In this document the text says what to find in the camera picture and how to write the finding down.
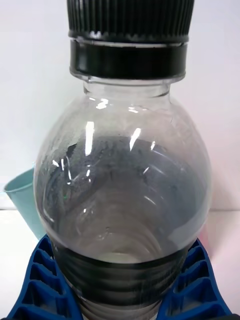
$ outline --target clear plastic bottle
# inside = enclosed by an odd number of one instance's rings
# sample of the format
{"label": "clear plastic bottle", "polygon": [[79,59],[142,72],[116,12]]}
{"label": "clear plastic bottle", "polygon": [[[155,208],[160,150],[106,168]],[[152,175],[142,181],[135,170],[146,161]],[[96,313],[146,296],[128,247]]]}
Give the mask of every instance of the clear plastic bottle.
{"label": "clear plastic bottle", "polygon": [[[70,70],[83,80],[85,96],[70,104],[39,152],[37,209],[89,320],[150,319],[210,204],[205,145],[170,97],[171,84],[185,75],[193,1],[176,1],[178,10],[168,0],[158,7],[140,0],[137,8],[129,1],[132,36],[130,27],[120,32],[117,1],[84,3],[68,0]],[[165,13],[165,22],[155,13],[142,23],[164,31],[168,22],[168,36],[151,28],[138,34],[137,10]],[[100,20],[115,32],[104,32]]]}

